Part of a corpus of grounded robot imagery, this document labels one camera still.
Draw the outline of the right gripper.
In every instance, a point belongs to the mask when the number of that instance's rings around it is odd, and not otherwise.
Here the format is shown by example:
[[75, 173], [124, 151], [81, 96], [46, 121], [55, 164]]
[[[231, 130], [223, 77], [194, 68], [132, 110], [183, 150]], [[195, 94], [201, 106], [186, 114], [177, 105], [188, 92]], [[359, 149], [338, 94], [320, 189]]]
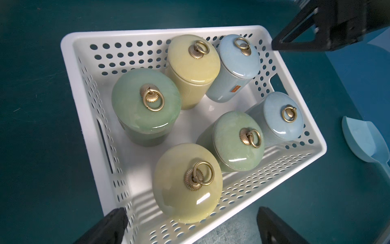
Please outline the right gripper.
[[[362, 41], [367, 33], [390, 26], [390, 2], [318, 1], [305, 6], [272, 40], [273, 50], [327, 51]], [[297, 42], [307, 30], [314, 39]]]

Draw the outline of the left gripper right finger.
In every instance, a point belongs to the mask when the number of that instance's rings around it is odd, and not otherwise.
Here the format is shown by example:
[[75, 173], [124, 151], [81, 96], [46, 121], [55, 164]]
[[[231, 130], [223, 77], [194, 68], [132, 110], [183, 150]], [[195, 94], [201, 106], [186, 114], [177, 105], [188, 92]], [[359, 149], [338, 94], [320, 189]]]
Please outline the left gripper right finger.
[[308, 244], [306, 239], [268, 207], [259, 208], [257, 224], [262, 244]]

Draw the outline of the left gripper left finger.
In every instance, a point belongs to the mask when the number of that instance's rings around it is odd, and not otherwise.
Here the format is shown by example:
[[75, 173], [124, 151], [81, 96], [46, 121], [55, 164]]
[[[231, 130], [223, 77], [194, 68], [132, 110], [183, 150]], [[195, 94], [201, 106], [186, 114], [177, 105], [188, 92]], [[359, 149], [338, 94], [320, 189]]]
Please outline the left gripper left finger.
[[113, 209], [74, 244], [121, 244], [127, 225], [125, 209]]

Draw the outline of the white perforated plastic basket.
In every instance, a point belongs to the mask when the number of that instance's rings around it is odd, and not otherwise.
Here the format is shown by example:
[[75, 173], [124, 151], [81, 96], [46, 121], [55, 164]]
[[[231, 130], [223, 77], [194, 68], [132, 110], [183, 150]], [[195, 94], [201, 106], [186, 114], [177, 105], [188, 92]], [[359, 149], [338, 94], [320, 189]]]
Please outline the white perforated plastic basket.
[[[172, 132], [160, 145], [143, 147], [130, 141], [111, 104], [116, 81], [137, 68], [163, 72], [168, 46], [183, 34], [200, 36], [217, 46], [229, 34], [249, 40], [261, 67], [251, 82], [226, 103], [204, 97], [180, 113]], [[125, 244], [191, 244], [248, 205], [323, 156], [327, 145], [272, 37], [260, 25], [77, 32], [63, 37], [61, 50], [103, 212], [124, 208], [128, 216]], [[267, 147], [259, 167], [225, 173], [222, 196], [210, 216], [181, 224], [163, 214], [152, 193], [152, 177], [160, 156], [181, 143], [194, 143], [221, 115], [245, 112], [274, 92], [278, 77], [297, 103], [303, 133], [291, 142]]]

